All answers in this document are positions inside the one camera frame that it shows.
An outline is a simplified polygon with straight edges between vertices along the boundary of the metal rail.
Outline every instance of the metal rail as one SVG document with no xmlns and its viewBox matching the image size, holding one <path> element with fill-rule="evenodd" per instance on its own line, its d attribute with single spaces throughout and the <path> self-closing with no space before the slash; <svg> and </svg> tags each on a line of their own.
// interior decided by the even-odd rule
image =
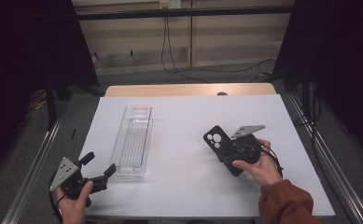
<svg viewBox="0 0 363 224">
<path fill-rule="evenodd" d="M 296 111 L 300 115 L 301 120 L 305 124 L 306 131 L 312 136 L 313 127 L 308 123 L 308 119 L 303 116 L 303 110 L 301 108 L 301 102 L 295 93 L 290 93 L 289 95 L 292 104 L 295 106 Z M 312 136 L 315 141 L 315 145 L 322 157 L 324 163 L 328 167 L 332 177 L 334 178 L 336 184 L 338 185 L 340 191 L 343 194 L 344 199 L 349 204 L 351 210 L 353 211 L 358 223 L 363 224 L 363 202 L 359 198 L 353 186 L 350 184 L 346 176 L 344 175 L 341 167 L 336 162 L 335 158 L 332 156 L 327 144 L 324 142 L 323 137 L 318 130 L 314 131 L 314 136 Z"/>
<path fill-rule="evenodd" d="M 30 193 L 32 192 L 33 186 L 35 185 L 35 181 L 38 178 L 38 174 L 41 171 L 42 165 L 48 155 L 50 147 L 55 139 L 56 133 L 59 130 L 63 115 L 65 113 L 67 104 L 61 107 L 61 113 L 57 118 L 56 122 L 53 124 L 51 130 L 47 131 L 45 135 L 44 141 L 39 148 L 35 160 L 33 161 L 32 166 L 30 167 L 27 176 L 25 177 L 23 183 L 21 184 L 21 188 L 16 194 L 15 199 L 12 202 L 12 205 L 9 207 L 6 216 L 3 219 L 3 224 L 14 224 L 18 223 L 21 213 L 24 209 L 24 206 L 29 199 Z"/>
<path fill-rule="evenodd" d="M 229 8 L 180 8 L 153 9 L 136 11 L 109 11 L 77 13 L 79 21 L 162 18 L 162 17 L 191 17 L 191 16 L 224 16 L 243 14 L 275 14 L 291 13 L 294 7 L 229 7 Z"/>
</svg>

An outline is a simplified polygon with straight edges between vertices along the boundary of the clear plastic container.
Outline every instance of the clear plastic container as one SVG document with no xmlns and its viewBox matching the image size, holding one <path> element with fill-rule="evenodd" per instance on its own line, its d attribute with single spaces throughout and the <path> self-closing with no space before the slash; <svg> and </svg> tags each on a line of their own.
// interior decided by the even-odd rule
<svg viewBox="0 0 363 224">
<path fill-rule="evenodd" d="M 146 173 L 151 110 L 150 105 L 126 106 L 111 158 L 117 166 L 117 176 L 142 177 Z"/>
</svg>

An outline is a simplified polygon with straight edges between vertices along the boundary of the black cable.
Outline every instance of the black cable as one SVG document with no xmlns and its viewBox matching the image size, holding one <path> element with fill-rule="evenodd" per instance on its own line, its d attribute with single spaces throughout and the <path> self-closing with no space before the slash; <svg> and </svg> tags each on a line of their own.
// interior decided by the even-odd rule
<svg viewBox="0 0 363 224">
<path fill-rule="evenodd" d="M 312 121 L 311 121 L 311 120 L 306 121 L 306 122 L 303 122 L 303 123 L 297 123 L 298 121 L 300 121 L 300 120 L 302 120 L 302 119 L 309 119 L 309 118 L 307 118 L 307 117 L 306 117 L 306 115 L 302 115 L 302 116 L 300 116 L 300 118 L 295 119 L 292 123 L 293 123 L 295 126 L 301 126 L 301 125 L 305 125 L 305 124 L 310 124 L 310 123 L 312 123 Z"/>
<path fill-rule="evenodd" d="M 316 101 L 318 102 L 318 116 L 315 114 L 316 113 L 316 108 L 315 108 L 315 105 L 316 105 Z M 309 126 L 312 128 L 312 138 L 311 138 L 311 144 L 312 144 L 312 149 L 313 149 L 313 152 L 314 152 L 314 157 L 315 157 L 315 160 L 317 161 L 317 164 L 319 166 L 319 169 L 321 170 L 321 173 L 323 174 L 323 177 L 325 179 L 325 181 L 328 183 L 328 186 L 330 188 L 330 190 L 333 192 L 336 200 L 338 201 L 339 205 L 341 206 L 344 214 L 346 215 L 347 219 L 349 220 L 350 223 L 353 223 L 352 222 L 352 219 L 350 218 L 350 216 L 348 215 L 348 213 L 346 212 L 346 209 L 344 207 L 344 205 L 342 204 L 341 202 L 341 199 L 339 197 L 339 195 L 337 194 L 337 192 L 335 191 L 335 189 L 333 188 L 332 184 L 329 182 L 329 178 L 323 168 L 323 165 L 321 164 L 321 160 L 319 160 L 319 157 L 318 157 L 318 154 L 317 154 L 317 150 L 316 150 L 316 147 L 315 147 L 315 133 L 316 133 L 316 121 L 317 119 L 320 117 L 321 115 L 321 101 L 320 101 L 320 97 L 319 97 L 319 90 L 318 90 L 318 87 L 317 85 L 314 87 L 314 101 L 313 101 L 313 120 L 311 120 L 311 122 L 306 122 L 306 123 L 309 123 Z"/>
<path fill-rule="evenodd" d="M 164 22 L 165 22 L 165 26 L 164 26 L 163 45 L 162 45 L 162 49 L 161 49 L 161 65 L 162 65 L 163 69 L 165 71 L 167 71 L 167 72 L 177 73 L 177 74 L 179 74 L 182 77 L 192 78 L 192 79 L 199 80 L 199 81 L 202 81 L 202 82 L 210 83 L 209 81 L 203 80 L 203 79 L 200 79 L 200 78 L 185 76 L 185 75 L 181 74 L 181 72 L 189 72 L 190 71 L 190 72 L 238 73 L 238 72 L 245 72 L 245 71 L 251 70 L 251 69 L 253 69 L 255 67 L 258 67 L 258 74 L 257 74 L 257 76 L 254 77 L 252 80 L 249 81 L 249 82 L 253 82 L 254 80 L 256 80 L 258 78 L 258 75 L 259 75 L 259 67 L 263 63 L 266 63 L 266 62 L 276 62 L 275 59 L 266 59 L 266 60 L 263 60 L 263 61 L 255 64 L 255 65 L 252 65 L 252 66 L 247 67 L 247 68 L 239 69 L 239 70 L 216 70 L 216 69 L 205 69 L 205 68 L 178 69 L 178 68 L 175 67 L 175 62 L 174 62 L 174 59 L 173 59 L 172 45 L 171 45 L 171 41 L 170 41 L 170 26 L 169 26 L 169 20 L 168 20 L 167 17 L 164 18 Z M 167 69 L 164 66 L 164 63 L 163 63 L 163 52 L 164 52 L 164 45 L 166 43 L 166 35 L 167 35 L 167 41 L 168 41 L 168 45 L 169 45 L 170 56 L 172 58 L 172 64 L 173 64 L 173 68 L 175 69 L 175 71 L 172 71 L 172 70 Z"/>
<path fill-rule="evenodd" d="M 273 161 L 274 161 L 274 163 L 276 163 L 276 167 L 277 167 L 277 170 L 279 171 L 279 173 L 280 173 L 280 176 L 283 178 L 283 167 L 280 165 L 280 161 L 279 161 L 279 159 L 277 158 L 277 156 L 276 156 L 276 154 L 274 153 L 274 151 L 270 148 L 270 147 L 267 147 L 267 146 L 263 146 L 263 147 L 266 147 L 267 149 L 269 149 L 269 152 L 267 151 L 267 150 L 261 150 L 261 152 L 263 152 L 263 153 L 265 153 L 265 154 L 267 154 L 267 155 L 269 155 L 272 159 L 273 159 Z"/>
<path fill-rule="evenodd" d="M 50 178 L 48 189 L 50 189 L 50 185 L 53 182 L 53 179 L 55 178 L 55 175 L 56 175 L 56 172 L 54 172 L 53 175 L 52 175 L 52 177 Z M 62 221 L 63 221 L 62 214 L 59 212 L 59 209 L 58 209 L 57 205 L 58 205 L 59 201 L 64 198 L 65 194 L 55 204 L 55 202 L 53 201 L 53 194 L 52 194 L 52 192 L 50 190 L 48 190 L 48 193 L 49 193 L 50 206 L 52 207 L 53 214 L 56 216 L 56 218 L 58 219 L 58 221 L 60 223 L 62 223 Z"/>
<path fill-rule="evenodd" d="M 170 51 L 170 56 L 172 58 L 172 64 L 173 67 L 175 69 L 175 72 L 168 70 L 163 63 L 163 52 L 164 52 L 164 44 L 166 42 L 166 33 L 167 33 L 167 40 L 168 40 L 168 44 L 169 44 L 169 51 Z M 172 53 L 172 45 L 170 43 L 170 30 L 169 30 L 169 20 L 167 19 L 167 17 L 164 18 L 164 38 L 163 38 L 163 46 L 161 48 L 161 65 L 163 67 L 164 70 L 166 70 L 167 72 L 171 72 L 171 73 L 177 73 L 178 75 L 180 75 L 181 77 L 185 77 L 185 78 L 190 78 L 190 79 L 194 79 L 194 80 L 198 80 L 201 82 L 205 82 L 205 83 L 210 83 L 209 81 L 200 79 L 200 78 L 196 78 L 196 77 L 188 77 L 185 76 L 184 74 L 182 74 L 180 71 L 178 71 L 178 69 L 175 67 L 175 61 L 173 59 L 173 53 Z"/>
</svg>

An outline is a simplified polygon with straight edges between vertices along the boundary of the white table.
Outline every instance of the white table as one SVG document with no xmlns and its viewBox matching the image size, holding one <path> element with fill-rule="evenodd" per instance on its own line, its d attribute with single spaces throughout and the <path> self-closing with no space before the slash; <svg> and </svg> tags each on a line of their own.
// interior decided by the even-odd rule
<svg viewBox="0 0 363 224">
<path fill-rule="evenodd" d="M 258 217 L 259 185 L 243 172 L 234 177 L 217 160 L 203 135 L 219 125 L 231 135 L 242 125 L 266 125 L 256 137 L 272 142 L 284 176 L 314 198 L 315 216 L 333 216 L 306 151 L 279 95 L 103 97 L 81 156 L 96 158 L 83 175 L 103 173 L 110 163 L 126 105 L 152 105 L 153 129 L 146 175 L 111 177 L 108 189 L 91 195 L 88 216 L 122 218 Z"/>
</svg>

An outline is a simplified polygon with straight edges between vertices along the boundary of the hand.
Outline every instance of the hand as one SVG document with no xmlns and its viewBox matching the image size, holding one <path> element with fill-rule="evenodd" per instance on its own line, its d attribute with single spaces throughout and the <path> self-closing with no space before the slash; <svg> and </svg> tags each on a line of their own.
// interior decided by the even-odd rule
<svg viewBox="0 0 363 224">
<path fill-rule="evenodd" d="M 93 188 L 93 182 L 89 181 L 83 187 L 81 193 L 77 200 L 71 200 L 64 195 L 64 192 L 61 188 L 56 188 L 56 198 L 57 200 L 61 200 L 58 203 L 58 206 L 62 212 L 63 224 L 82 224 L 85 223 L 85 202 L 91 193 L 91 189 Z"/>
<path fill-rule="evenodd" d="M 270 152 L 269 148 L 271 147 L 271 143 L 269 141 L 259 138 L 257 138 L 257 140 L 263 145 L 263 150 Z M 254 164 L 249 164 L 245 161 L 234 161 L 232 165 L 246 170 L 261 186 L 275 184 L 283 180 L 273 159 L 263 152 L 260 153 L 259 161 Z"/>
</svg>

